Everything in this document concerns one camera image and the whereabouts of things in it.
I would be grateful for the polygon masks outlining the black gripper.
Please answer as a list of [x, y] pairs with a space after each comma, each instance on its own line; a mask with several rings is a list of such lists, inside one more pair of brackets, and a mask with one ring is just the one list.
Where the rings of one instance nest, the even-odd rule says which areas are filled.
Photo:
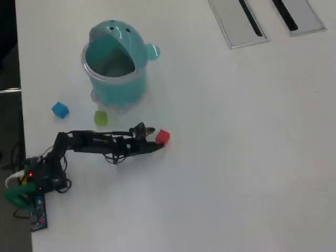
[[[151, 135], [154, 132], [155, 128], [153, 127], [147, 127], [145, 129], [146, 135]], [[125, 139], [125, 145], [126, 157], [148, 154], [164, 148], [163, 143], [147, 142], [145, 136], [139, 138], [127, 138]]]

